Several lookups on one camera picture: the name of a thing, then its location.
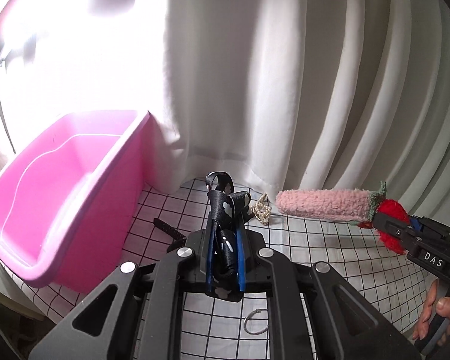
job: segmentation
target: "hand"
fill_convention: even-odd
[[[420,318],[415,325],[413,330],[412,338],[416,340],[420,338],[423,340],[428,333],[428,320],[432,314],[433,303],[435,303],[435,299],[437,298],[437,286],[438,279],[435,280],[430,289],[428,290],[427,298],[425,302],[423,302],[423,310],[420,314]],[[450,297],[444,297],[437,302],[436,307],[437,314],[446,317],[450,320]],[[438,340],[437,344],[442,346],[445,344],[447,337],[450,335],[450,324],[447,327],[447,331],[443,334],[443,336]]]

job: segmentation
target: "silver ring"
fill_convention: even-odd
[[[253,317],[255,314],[259,314],[259,313],[261,313],[262,311],[268,312],[267,309],[256,309],[256,310],[253,310],[253,311],[245,318],[245,322],[243,323],[243,330],[245,330],[248,334],[251,334],[251,335],[259,335],[259,334],[265,333],[265,332],[268,330],[268,322],[267,322],[267,327],[266,327],[265,329],[260,330],[259,332],[251,332],[250,330],[247,329],[247,321],[251,320],[252,317]]]

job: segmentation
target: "silver screw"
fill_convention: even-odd
[[[273,249],[270,249],[269,247],[262,247],[259,251],[258,254],[262,257],[265,258],[269,258],[272,257],[274,255],[274,251]]]
[[[122,271],[125,274],[129,274],[130,272],[133,272],[135,270],[135,263],[131,261],[124,262],[120,266],[120,271]]]
[[[326,262],[318,262],[315,269],[321,274],[325,274],[330,271],[330,266]]]
[[[193,250],[189,247],[181,247],[176,251],[179,257],[188,257],[192,256]]]

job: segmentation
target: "curtain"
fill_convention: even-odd
[[[73,1],[18,0],[3,21],[5,44],[27,35],[0,63],[15,149],[64,112],[146,108],[146,177],[162,192],[215,170],[272,199],[385,180],[450,226],[442,0]]]

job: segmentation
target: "pink plastic bin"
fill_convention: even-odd
[[[27,284],[88,293],[115,269],[143,185],[148,117],[65,115],[0,172],[0,259]]]

